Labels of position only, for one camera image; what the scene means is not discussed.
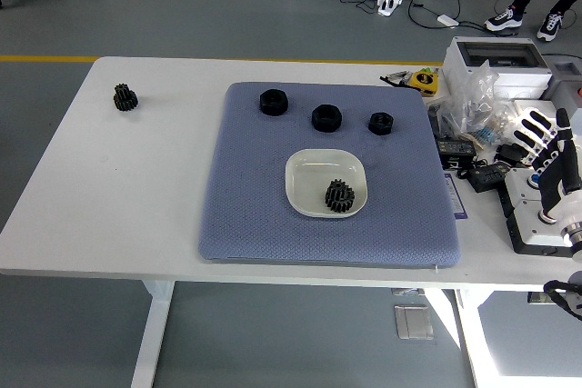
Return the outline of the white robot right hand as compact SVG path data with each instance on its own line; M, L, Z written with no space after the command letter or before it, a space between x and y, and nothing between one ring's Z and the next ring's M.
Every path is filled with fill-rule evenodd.
M510 135L525 150L525 163L537 175L540 220L558 226L570 242L581 238L581 173L575 136L567 110L553 119L530 109L514 123Z

